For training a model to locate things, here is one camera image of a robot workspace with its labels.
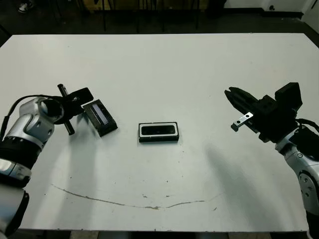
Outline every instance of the black handle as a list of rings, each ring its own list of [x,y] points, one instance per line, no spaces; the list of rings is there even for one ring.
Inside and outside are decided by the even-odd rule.
[[[63,97],[66,97],[68,95],[68,92],[66,91],[66,88],[63,84],[59,84],[58,88]],[[73,135],[75,133],[75,130],[69,120],[64,123],[64,126],[66,130],[68,131],[69,135]]]
[[[309,212],[306,213],[310,236],[313,239],[319,239],[319,216]]]

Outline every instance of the white table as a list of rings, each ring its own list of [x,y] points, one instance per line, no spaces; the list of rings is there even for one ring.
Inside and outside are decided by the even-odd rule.
[[[299,82],[319,122],[319,50],[303,34],[20,35],[0,49],[0,118],[29,94],[88,87],[119,128],[79,117],[55,133],[26,190],[25,229],[307,230],[297,178],[224,90],[257,98]],[[10,125],[17,118],[11,117]],[[177,121],[178,143],[138,143],[138,123]]]

